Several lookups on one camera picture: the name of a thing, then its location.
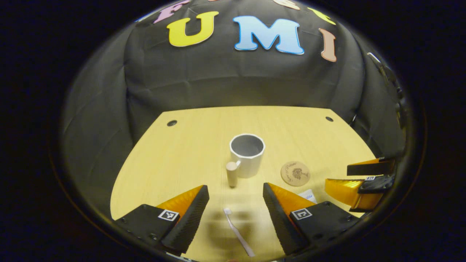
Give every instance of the mug handle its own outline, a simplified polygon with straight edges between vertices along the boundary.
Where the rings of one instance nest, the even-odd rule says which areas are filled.
[[[236,162],[228,162],[226,164],[226,176],[228,177],[228,184],[230,187],[235,187],[238,184],[238,168],[241,164],[241,160]]]

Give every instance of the yellow letter u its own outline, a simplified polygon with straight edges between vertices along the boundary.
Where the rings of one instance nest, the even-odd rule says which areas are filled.
[[[186,23],[191,20],[190,18],[183,18],[169,24],[167,28],[170,30],[168,33],[170,44],[185,47],[205,41],[213,33],[213,17],[218,14],[217,11],[198,14],[196,18],[201,19],[201,30],[195,35],[186,35],[185,32]]]

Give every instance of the cup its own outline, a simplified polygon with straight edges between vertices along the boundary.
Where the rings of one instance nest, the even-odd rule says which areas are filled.
[[[264,154],[265,143],[254,134],[240,134],[230,141],[231,162],[226,164],[228,184],[236,186],[238,177],[250,178],[257,174]]]

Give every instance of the toothbrush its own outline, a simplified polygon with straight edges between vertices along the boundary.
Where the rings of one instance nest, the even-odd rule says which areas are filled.
[[[244,240],[244,238],[241,236],[241,234],[240,234],[240,232],[238,231],[238,229],[232,224],[232,222],[231,222],[231,220],[230,220],[230,217],[228,217],[228,215],[230,215],[230,214],[232,213],[231,209],[229,209],[229,208],[224,208],[224,209],[223,209],[223,212],[224,212],[225,215],[226,215],[226,219],[228,219],[228,223],[230,224],[231,229],[233,230],[233,232],[236,234],[236,236],[237,236],[238,239],[240,240],[241,245],[243,245],[244,250],[246,251],[247,255],[248,255],[248,256],[255,256],[253,250],[251,249],[251,247],[247,244],[246,240]]]

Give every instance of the white paper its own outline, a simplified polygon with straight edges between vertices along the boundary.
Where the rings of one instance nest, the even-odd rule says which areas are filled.
[[[308,189],[308,190],[306,190],[306,191],[304,191],[302,193],[299,193],[298,195],[317,204],[317,200],[315,200],[314,193],[312,193],[311,189]]]

